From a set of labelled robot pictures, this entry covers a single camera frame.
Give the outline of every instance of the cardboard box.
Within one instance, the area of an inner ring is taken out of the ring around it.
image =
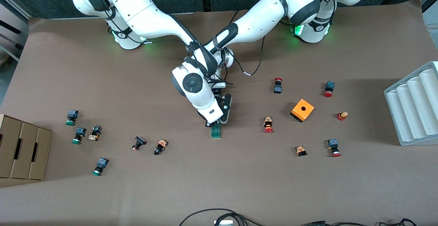
[[[0,187],[44,181],[52,131],[0,115]]]

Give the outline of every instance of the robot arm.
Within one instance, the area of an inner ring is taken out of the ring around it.
[[[300,27],[311,22],[323,23],[316,26],[315,32],[321,35],[311,37],[308,42],[318,42],[324,36],[328,21],[331,20],[336,8],[336,2],[354,5],[360,0],[260,0],[244,16],[231,23],[220,31],[212,40],[205,44],[212,54],[226,46],[237,42],[254,42],[261,39],[274,28],[283,18],[288,17],[292,26]],[[305,40],[306,32],[301,32],[300,37]]]
[[[193,56],[186,57],[173,70],[172,83],[209,123],[223,115],[205,80],[216,73],[216,59],[176,17],[160,11],[152,0],[73,0],[73,3],[83,14],[105,19],[116,41],[125,49],[137,48],[143,43],[142,37],[179,37]]]

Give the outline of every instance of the brown table surface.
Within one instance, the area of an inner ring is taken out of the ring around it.
[[[231,12],[178,16],[208,41]],[[2,225],[178,225],[206,208],[229,208],[266,225],[317,220],[373,225],[403,217],[436,225],[438,146],[401,147],[383,90],[438,58],[418,1],[340,8],[318,44],[291,37],[277,25],[267,36],[253,77],[230,68],[230,121],[222,139],[170,82],[185,49],[163,42],[126,51],[99,19],[32,19],[30,36],[1,112],[53,129],[46,180],[0,189]],[[232,45],[252,72],[261,41]],[[283,93],[272,93],[283,78]],[[332,98],[322,96],[334,81]],[[297,122],[289,112],[304,98],[315,110]],[[102,125],[98,142],[70,143],[76,127]],[[338,121],[335,114],[348,111]],[[263,118],[273,117],[273,134]],[[135,136],[148,144],[133,152]],[[153,155],[163,138],[166,151]],[[342,157],[326,140],[337,138]],[[305,157],[294,148],[304,145]],[[102,177],[97,160],[110,164]],[[208,212],[187,225],[212,225]]]

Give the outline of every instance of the orange push button enclosure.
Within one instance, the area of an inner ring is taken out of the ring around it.
[[[300,123],[302,123],[309,117],[313,109],[314,107],[311,104],[303,99],[300,99],[298,104],[292,109],[291,116],[293,116]]]

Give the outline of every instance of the green led light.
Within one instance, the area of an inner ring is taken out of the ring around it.
[[[303,28],[304,28],[304,25],[295,27],[295,34],[297,36],[300,36]]]
[[[116,39],[116,42],[119,43],[119,41],[117,40],[117,36],[116,36],[116,34],[114,34],[114,32],[111,32],[111,33],[113,34],[114,39]]]
[[[330,28],[330,24],[327,25],[327,29],[325,30],[325,34],[324,34],[324,36],[327,35],[327,34],[329,33],[329,28]]]

